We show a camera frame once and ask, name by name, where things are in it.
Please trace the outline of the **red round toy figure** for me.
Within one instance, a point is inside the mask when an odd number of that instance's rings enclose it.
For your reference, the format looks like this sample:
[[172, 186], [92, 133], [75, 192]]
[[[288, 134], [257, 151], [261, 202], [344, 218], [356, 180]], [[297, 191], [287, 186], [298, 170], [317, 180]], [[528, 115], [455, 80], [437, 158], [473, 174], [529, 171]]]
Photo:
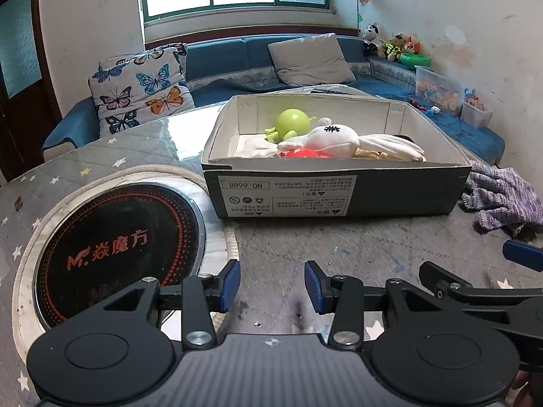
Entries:
[[279, 157], [283, 158], [329, 158], [327, 154], [320, 154], [308, 148], [296, 148], [288, 151], [280, 151]]

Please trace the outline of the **black cardboard shoe box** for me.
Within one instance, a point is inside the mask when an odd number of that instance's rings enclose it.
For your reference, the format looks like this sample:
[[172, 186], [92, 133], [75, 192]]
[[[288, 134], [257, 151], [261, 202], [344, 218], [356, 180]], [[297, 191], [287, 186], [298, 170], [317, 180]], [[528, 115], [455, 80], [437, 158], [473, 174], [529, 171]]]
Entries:
[[[260, 145], [287, 108], [328, 118], [357, 135], [397, 137], [424, 151], [421, 162], [365, 158], [296, 158]], [[202, 154], [205, 181], [222, 218], [438, 215], [459, 198], [471, 164], [460, 148], [412, 106], [339, 94], [232, 97], [220, 109]]]

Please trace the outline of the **purple knitted cloth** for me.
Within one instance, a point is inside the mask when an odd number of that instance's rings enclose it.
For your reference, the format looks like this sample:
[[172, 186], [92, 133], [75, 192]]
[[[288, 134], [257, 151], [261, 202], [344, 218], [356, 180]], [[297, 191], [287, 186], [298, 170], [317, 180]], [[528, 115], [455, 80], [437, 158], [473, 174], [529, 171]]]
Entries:
[[525, 228], [542, 228], [542, 200], [512, 167], [471, 161], [461, 204], [477, 214], [484, 232], [507, 227], [517, 234]]

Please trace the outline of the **black round induction cooker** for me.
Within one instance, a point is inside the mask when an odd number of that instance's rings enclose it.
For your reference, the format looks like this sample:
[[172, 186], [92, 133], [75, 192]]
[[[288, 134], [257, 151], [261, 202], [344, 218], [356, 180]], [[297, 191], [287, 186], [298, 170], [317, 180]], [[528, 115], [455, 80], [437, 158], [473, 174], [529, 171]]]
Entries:
[[178, 285], [197, 273], [204, 248], [203, 214], [184, 192], [148, 182], [111, 188], [71, 211], [41, 249], [40, 322], [53, 328], [146, 276]]

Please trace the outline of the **small clear plastic box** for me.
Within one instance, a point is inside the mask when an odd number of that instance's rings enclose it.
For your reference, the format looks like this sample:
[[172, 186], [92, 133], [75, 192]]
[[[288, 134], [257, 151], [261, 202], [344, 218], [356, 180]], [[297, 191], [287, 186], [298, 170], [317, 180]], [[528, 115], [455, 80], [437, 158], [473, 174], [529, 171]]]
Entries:
[[492, 118], [492, 111], [478, 109], [476, 106], [463, 103], [460, 119], [475, 129], [485, 128], [489, 125]]

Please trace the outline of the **clear plastic toy bin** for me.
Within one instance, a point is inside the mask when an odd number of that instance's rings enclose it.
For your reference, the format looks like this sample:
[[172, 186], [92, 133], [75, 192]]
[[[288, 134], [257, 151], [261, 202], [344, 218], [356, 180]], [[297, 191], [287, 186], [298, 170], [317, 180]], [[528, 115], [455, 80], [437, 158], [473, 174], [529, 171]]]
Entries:
[[437, 74], [427, 67], [417, 66], [415, 95], [452, 116], [460, 115], [463, 105], [462, 86], [452, 78]]

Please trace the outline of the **white plush rabbit toy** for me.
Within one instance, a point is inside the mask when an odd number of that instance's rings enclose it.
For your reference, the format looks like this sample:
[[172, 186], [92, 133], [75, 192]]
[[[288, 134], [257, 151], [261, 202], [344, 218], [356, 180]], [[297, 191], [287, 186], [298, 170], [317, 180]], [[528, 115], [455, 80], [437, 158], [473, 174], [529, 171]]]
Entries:
[[333, 123], [329, 118], [321, 119], [318, 127], [305, 135], [284, 139], [277, 149], [283, 155], [304, 149], [328, 158], [426, 161], [423, 148], [408, 139], [385, 133], [358, 135], [351, 127]]

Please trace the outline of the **green plastic bowl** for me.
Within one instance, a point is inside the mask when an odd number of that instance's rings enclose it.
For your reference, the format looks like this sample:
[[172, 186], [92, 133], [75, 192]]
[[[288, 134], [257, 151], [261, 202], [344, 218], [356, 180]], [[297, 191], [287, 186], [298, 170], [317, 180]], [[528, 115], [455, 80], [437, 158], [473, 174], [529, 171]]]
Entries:
[[411, 69], [415, 69], [417, 66], [430, 67], [432, 65], [430, 57], [417, 53], [402, 53], [399, 60], [403, 65]]

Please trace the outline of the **brown bear plush toy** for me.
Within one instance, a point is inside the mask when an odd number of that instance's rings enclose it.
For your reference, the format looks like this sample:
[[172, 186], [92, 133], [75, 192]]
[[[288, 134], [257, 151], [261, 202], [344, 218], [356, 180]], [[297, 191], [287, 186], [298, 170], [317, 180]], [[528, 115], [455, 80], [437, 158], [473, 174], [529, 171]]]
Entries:
[[393, 35], [388, 42], [384, 44], [383, 52], [385, 53], [385, 58], [390, 62], [397, 62], [399, 56], [405, 51], [407, 40], [408, 37], [403, 33]]

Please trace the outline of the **dark wooden door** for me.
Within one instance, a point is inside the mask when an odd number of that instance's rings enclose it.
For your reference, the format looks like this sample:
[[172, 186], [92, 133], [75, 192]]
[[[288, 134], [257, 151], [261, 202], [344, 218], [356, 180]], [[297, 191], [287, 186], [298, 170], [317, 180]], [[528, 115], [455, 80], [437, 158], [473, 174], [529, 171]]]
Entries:
[[1, 0], [1, 175], [43, 163], [41, 148], [62, 114], [53, 91], [39, 0]]

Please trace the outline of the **butterfly print pillow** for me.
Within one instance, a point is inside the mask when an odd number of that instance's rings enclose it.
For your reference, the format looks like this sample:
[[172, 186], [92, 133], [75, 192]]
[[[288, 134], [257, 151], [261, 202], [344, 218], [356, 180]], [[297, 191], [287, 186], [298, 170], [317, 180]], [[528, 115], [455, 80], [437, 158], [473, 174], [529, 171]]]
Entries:
[[88, 79], [99, 136], [110, 137], [195, 107], [187, 86], [187, 46], [174, 43], [100, 67]]

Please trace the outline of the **panda plush toy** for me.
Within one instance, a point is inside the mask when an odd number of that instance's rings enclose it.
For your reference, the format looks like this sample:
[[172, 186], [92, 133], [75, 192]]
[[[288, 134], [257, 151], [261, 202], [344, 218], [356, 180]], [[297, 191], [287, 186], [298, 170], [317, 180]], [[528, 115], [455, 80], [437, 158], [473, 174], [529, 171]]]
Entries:
[[379, 45], [379, 28], [375, 23], [369, 24], [362, 33], [362, 54], [364, 57], [377, 55]]

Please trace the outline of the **green round toy figure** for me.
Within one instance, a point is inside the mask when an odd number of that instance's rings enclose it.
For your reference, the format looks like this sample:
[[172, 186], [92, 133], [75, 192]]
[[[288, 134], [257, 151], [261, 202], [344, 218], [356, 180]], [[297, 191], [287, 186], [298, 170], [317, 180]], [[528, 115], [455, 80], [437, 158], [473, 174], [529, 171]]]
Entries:
[[286, 109], [276, 119], [274, 126], [264, 131], [266, 140], [280, 143], [292, 137], [308, 134], [312, 130], [312, 121], [301, 109]]

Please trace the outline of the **grey cushion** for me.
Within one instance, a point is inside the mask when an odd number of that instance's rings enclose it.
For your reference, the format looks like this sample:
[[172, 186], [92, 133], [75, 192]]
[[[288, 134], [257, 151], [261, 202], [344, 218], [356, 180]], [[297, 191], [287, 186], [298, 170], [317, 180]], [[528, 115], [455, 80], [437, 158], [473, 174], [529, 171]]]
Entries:
[[334, 33], [271, 43], [268, 50], [285, 84], [349, 84], [355, 80]]

